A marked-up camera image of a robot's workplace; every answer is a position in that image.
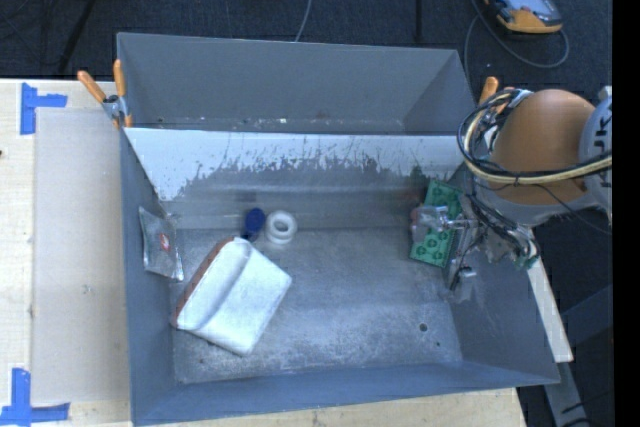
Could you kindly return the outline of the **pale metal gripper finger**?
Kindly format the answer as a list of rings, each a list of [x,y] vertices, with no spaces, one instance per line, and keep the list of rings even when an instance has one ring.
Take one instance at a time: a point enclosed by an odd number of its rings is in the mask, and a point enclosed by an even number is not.
[[[471,225],[473,221],[458,216],[450,218],[446,206],[426,205],[420,208],[420,222],[424,225]]]
[[[434,217],[419,218],[410,223],[410,233],[413,241],[423,241],[428,234],[441,233],[452,228],[452,221]]]

